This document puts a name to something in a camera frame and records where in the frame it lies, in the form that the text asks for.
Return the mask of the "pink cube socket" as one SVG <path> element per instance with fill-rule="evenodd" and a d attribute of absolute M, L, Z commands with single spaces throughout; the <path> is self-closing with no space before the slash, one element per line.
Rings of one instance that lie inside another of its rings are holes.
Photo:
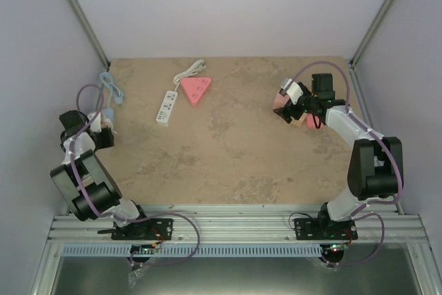
<path fill-rule="evenodd" d="M 288 94 L 282 95 L 281 91 L 278 91 L 273 101 L 273 106 L 272 106 L 273 112 L 281 117 L 286 117 L 287 114 L 289 114 L 290 106 L 291 106 L 290 96 Z"/>

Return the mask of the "pink plug adapter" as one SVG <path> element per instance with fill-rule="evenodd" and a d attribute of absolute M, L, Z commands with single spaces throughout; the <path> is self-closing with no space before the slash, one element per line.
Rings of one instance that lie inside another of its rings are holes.
<path fill-rule="evenodd" d="M 309 129 L 321 129 L 324 126 L 319 117 L 310 113 L 307 115 L 306 125 Z"/>

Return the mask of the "light blue power strip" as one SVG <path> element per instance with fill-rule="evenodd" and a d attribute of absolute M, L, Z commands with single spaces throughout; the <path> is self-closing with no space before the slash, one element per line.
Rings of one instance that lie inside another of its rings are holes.
<path fill-rule="evenodd" d="M 103 115 L 103 123 L 108 127 L 108 128 L 113 128 L 114 127 L 114 122 L 115 122 L 115 112 L 112 108 L 104 108 L 102 111 L 102 115 Z"/>

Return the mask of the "white power strip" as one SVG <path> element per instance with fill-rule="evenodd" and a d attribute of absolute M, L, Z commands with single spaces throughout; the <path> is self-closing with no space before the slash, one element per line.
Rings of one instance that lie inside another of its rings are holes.
<path fill-rule="evenodd" d="M 167 91 L 157 113 L 156 122 L 160 126 L 168 126 L 174 105 L 177 101 L 177 91 Z"/>

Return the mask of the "pink socket base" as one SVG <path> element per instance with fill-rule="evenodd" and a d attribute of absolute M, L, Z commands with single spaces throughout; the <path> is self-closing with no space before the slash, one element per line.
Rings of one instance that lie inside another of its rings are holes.
<path fill-rule="evenodd" d="M 180 86 L 190 105 L 196 106 L 211 85 L 210 77 L 185 77 L 181 79 Z"/>

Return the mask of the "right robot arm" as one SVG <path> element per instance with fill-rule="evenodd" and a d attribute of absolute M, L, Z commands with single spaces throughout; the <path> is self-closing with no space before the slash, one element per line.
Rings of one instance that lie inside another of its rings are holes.
<path fill-rule="evenodd" d="M 333 129 L 352 150 L 347 188 L 318 212 L 320 236 L 332 239 L 349 230 L 352 216 L 370 204 L 396 202 L 403 189 L 401 141 L 374 131 L 355 115 L 346 100 L 337 99 L 331 74 L 313 74 L 310 88 L 286 79 L 279 93 L 287 101 L 275 113 L 284 121 L 291 123 L 309 114 L 316 126 Z"/>

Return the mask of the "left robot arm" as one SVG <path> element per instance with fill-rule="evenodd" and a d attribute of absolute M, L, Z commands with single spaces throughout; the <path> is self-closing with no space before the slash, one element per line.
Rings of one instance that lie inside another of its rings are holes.
<path fill-rule="evenodd" d="M 114 146 L 111 128 L 101 125 L 101 117 L 89 117 L 78 110 L 59 116 L 64 128 L 60 135 L 65 158 L 50 172 L 69 209 L 80 221 L 109 216 L 113 227 L 103 232 L 114 240 L 143 239 L 151 232 L 151 222 L 141 207 L 122 198 L 116 182 L 96 156 L 96 151 Z"/>

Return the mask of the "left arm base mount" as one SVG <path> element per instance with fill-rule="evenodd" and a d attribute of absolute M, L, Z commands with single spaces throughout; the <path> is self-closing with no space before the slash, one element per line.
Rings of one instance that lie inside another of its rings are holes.
<path fill-rule="evenodd" d="M 173 219 L 152 218 L 124 227 L 114 226 L 110 233 L 112 240 L 170 240 L 173 233 Z"/>

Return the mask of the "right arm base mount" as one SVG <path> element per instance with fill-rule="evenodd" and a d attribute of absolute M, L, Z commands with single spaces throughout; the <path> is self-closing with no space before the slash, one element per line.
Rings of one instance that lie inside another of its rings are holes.
<path fill-rule="evenodd" d="M 353 220 L 341 222 L 320 221 L 318 218 L 295 218 L 297 240 L 357 240 L 358 233 Z"/>

